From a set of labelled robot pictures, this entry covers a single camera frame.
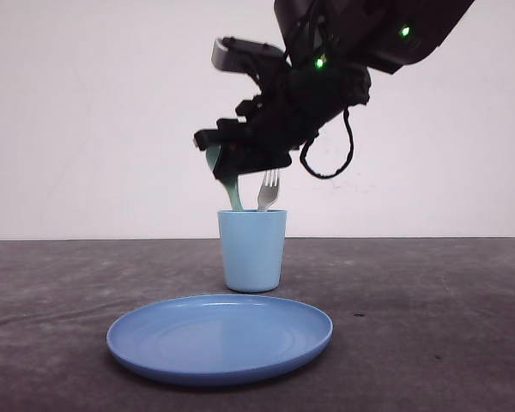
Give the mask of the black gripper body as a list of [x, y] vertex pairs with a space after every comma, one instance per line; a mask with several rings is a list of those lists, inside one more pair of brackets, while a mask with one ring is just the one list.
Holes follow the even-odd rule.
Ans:
[[274, 84], [272, 92], [242, 100], [235, 107], [243, 122], [220, 118], [214, 129], [197, 131], [194, 143], [201, 150], [223, 143], [291, 150], [315, 137], [346, 108], [365, 105], [370, 87], [365, 66], [292, 70]]

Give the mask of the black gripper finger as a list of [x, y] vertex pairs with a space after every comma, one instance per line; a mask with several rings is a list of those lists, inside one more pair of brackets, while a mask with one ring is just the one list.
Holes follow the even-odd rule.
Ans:
[[284, 147], [212, 145], [211, 152], [217, 155], [212, 173], [217, 180], [227, 180], [241, 174], [289, 167], [292, 164], [290, 150]]

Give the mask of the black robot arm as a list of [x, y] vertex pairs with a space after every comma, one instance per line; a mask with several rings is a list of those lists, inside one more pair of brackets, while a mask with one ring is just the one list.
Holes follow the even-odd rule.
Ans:
[[470, 7], [467, 1], [277, 1], [283, 48], [234, 37], [216, 40], [212, 63], [247, 74], [258, 95], [234, 118], [194, 136], [218, 148], [217, 179], [288, 167], [320, 129], [369, 101], [370, 70], [393, 74], [438, 48]]

